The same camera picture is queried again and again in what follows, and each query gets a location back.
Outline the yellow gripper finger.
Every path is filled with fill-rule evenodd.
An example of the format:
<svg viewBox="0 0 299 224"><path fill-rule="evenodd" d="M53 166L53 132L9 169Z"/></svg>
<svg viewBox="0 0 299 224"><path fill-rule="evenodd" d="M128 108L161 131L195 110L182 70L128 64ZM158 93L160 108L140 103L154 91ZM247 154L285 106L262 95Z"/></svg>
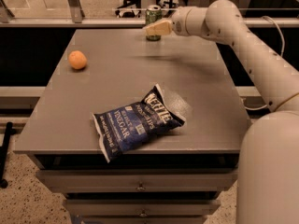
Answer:
<svg viewBox="0 0 299 224"><path fill-rule="evenodd" d="M146 35L170 35L172 32L172 22L169 19L161 19L146 25L143 30Z"/></svg>

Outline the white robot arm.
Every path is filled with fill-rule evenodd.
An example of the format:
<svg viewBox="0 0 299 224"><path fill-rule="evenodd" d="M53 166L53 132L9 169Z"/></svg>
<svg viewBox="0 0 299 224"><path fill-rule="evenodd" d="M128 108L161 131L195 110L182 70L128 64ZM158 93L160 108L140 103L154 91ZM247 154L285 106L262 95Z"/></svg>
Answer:
<svg viewBox="0 0 299 224"><path fill-rule="evenodd" d="M231 47L270 110L241 145L236 224L299 224L298 71L249 30L229 0L179 7L145 31L196 35Z"/></svg>

